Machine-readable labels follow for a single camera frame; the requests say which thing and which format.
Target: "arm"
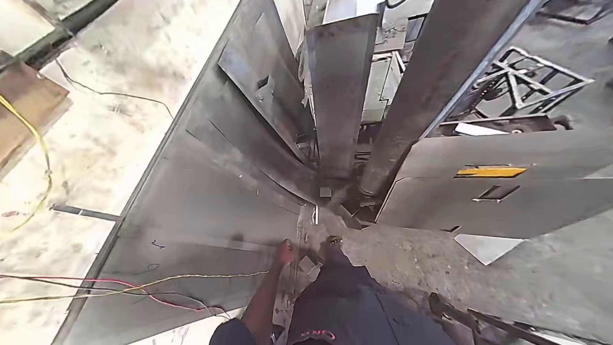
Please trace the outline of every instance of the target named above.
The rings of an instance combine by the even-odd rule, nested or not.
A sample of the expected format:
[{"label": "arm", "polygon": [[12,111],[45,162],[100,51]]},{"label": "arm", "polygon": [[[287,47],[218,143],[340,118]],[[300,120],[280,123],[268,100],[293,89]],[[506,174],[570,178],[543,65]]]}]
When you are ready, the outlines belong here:
[{"label": "arm", "polygon": [[275,307],[276,286],[283,268],[294,259],[291,242],[286,239],[276,248],[276,258],[264,281],[249,302],[241,321],[249,328],[257,345],[268,345],[272,333],[272,312]]}]

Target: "yellow cable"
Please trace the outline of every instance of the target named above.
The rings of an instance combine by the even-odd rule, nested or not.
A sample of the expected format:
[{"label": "yellow cable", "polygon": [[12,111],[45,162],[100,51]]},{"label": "yellow cable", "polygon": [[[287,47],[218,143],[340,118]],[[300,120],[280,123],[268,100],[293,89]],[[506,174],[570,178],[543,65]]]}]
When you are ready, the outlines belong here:
[{"label": "yellow cable", "polygon": [[199,278],[233,278],[233,277],[251,277],[251,276],[257,276],[258,274],[265,274],[268,273],[268,271],[263,271],[263,272],[256,272],[256,273],[251,273],[251,274],[232,274],[230,276],[224,276],[224,275],[206,275],[206,274],[182,274],[180,276],[172,276],[172,277],[166,277],[166,278],[162,278],[160,280],[157,281],[153,281],[147,284],[143,284],[140,286],[136,286],[136,287],[131,287],[129,289],[125,289],[125,290],[120,290],[120,291],[113,291],[113,292],[107,292],[107,293],[101,293],[98,295],[68,295],[68,296],[45,296],[45,297],[32,297],[32,298],[18,298],[16,300],[0,300],[0,304],[4,304],[4,303],[18,303],[18,302],[27,302],[27,301],[43,301],[43,300],[60,300],[62,298],[87,298],[87,297],[102,297],[102,296],[110,296],[110,295],[116,295],[118,293],[124,293],[127,291],[132,291],[132,290],[140,290],[144,287],[147,286],[151,286],[153,284],[157,284],[157,283],[161,283],[161,282],[165,282],[165,281],[169,281],[171,279],[176,279],[176,278],[185,278],[185,277],[199,277]]},{"label": "yellow cable", "polygon": [[51,179],[51,164],[49,163],[49,151],[47,150],[47,145],[45,144],[45,141],[42,139],[42,136],[40,135],[40,133],[36,130],[34,126],[32,126],[32,124],[26,118],[21,116],[21,114],[19,114],[17,109],[15,109],[15,107],[13,107],[13,105],[10,102],[8,102],[6,98],[4,98],[2,95],[0,95],[0,103],[4,107],[6,107],[6,109],[8,109],[11,113],[13,113],[13,115],[17,116],[17,118],[21,122],[23,122],[23,124],[26,125],[26,127],[28,127],[30,132],[32,132],[32,134],[34,135],[34,137],[36,138],[36,140],[38,141],[40,145],[40,149],[42,150],[42,153],[45,155],[45,163],[47,164],[47,170],[45,171],[45,175],[47,177],[47,189],[45,191],[45,194],[43,195],[42,199],[40,199],[39,203],[36,205],[32,213],[30,213],[30,215],[27,218],[25,218],[25,220],[21,222],[21,224],[11,229],[11,231],[15,231],[21,228],[22,226],[26,225],[26,223],[28,223],[30,219],[34,217],[36,212],[38,212],[39,209],[43,206],[43,204],[45,203],[45,200],[47,200],[47,198],[49,197],[49,193],[51,192],[51,188],[53,186],[53,180]]}]

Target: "person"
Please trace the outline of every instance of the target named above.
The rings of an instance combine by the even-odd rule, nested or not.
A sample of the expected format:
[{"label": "person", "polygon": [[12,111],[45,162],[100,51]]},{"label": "person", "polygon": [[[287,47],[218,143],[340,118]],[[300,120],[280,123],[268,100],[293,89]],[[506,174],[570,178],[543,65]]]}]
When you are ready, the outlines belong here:
[{"label": "person", "polygon": [[[353,266],[339,236],[326,239],[322,254],[317,279],[296,299],[287,345],[453,345],[441,326],[384,288],[365,266]],[[292,244],[285,240],[242,318],[221,324],[210,345],[272,344],[276,285],[294,257]]]}]

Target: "red wire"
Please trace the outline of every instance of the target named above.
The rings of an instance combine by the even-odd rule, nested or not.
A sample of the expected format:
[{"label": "red wire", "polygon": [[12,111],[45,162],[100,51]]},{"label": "red wire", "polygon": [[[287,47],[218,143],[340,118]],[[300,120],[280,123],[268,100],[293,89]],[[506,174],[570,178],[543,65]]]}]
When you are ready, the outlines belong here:
[{"label": "red wire", "polygon": [[[29,276],[28,278],[34,278],[34,279],[70,279],[70,280],[74,280],[74,281],[86,281],[86,282],[114,282],[114,283],[117,283],[117,284],[123,284],[123,285],[130,286],[130,287],[138,287],[138,285],[134,285],[134,284],[132,284],[130,282],[126,282],[126,281],[121,281],[119,279],[92,279],[92,278],[51,277],[51,276],[38,276],[38,277],[30,277]],[[149,291],[145,290],[142,287],[140,289],[143,290],[146,293],[149,293]],[[191,310],[191,311],[203,311],[203,310],[206,310],[206,311],[208,311],[209,314],[211,314],[211,316],[215,316],[215,315],[213,315],[213,313],[210,310],[208,310],[209,308],[221,309],[221,308],[218,308],[218,307],[207,307],[206,305],[204,305],[204,303],[202,303],[204,308],[191,308],[191,307],[186,307],[186,306],[182,306],[182,305],[179,305],[179,304],[174,304],[174,303],[171,303],[171,302],[162,301],[162,300],[160,300],[159,298],[157,298],[157,297],[155,297],[153,295],[149,295],[149,297],[152,298],[154,301],[156,301],[158,303],[166,304],[167,306],[172,306],[172,307],[176,307],[176,308],[183,308],[183,309],[187,309],[187,310]]]}]

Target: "hand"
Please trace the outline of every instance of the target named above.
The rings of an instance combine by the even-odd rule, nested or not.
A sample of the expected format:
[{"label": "hand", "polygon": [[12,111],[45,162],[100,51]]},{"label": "hand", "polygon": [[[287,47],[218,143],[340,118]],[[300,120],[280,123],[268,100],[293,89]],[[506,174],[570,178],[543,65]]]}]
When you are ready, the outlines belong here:
[{"label": "hand", "polygon": [[286,239],[276,247],[275,265],[283,268],[294,261],[295,256],[296,252],[292,248],[292,242]]}]

